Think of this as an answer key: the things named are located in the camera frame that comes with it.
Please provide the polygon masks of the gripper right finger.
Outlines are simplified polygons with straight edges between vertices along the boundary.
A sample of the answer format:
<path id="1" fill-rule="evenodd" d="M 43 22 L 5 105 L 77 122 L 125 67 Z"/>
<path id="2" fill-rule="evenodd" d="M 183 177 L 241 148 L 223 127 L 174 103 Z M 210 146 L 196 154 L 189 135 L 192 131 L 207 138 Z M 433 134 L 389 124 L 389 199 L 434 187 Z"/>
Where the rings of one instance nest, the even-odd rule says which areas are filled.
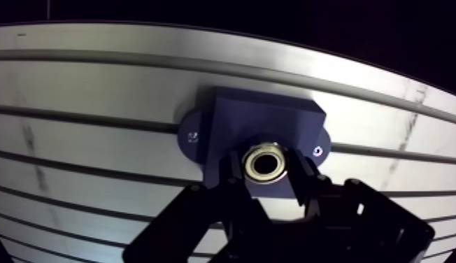
<path id="1" fill-rule="evenodd" d="M 358 179 L 335 185 L 309 158 L 283 150 L 303 217 L 275 225 L 274 262 L 419 262 L 434 229 Z"/>

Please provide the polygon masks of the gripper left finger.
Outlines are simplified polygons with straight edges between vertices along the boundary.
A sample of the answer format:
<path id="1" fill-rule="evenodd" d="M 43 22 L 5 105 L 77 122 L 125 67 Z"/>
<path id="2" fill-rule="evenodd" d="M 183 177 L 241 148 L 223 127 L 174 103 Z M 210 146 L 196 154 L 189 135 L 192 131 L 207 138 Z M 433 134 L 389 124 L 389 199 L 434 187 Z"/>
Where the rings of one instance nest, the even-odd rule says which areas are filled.
<path id="1" fill-rule="evenodd" d="M 219 163 L 214 188 L 189 185 L 124 249 L 124 262 L 187 262 L 210 226 L 221 222 L 227 244 L 212 262 L 249 262 L 271 238 L 272 222 L 245 186 L 236 151 Z"/>

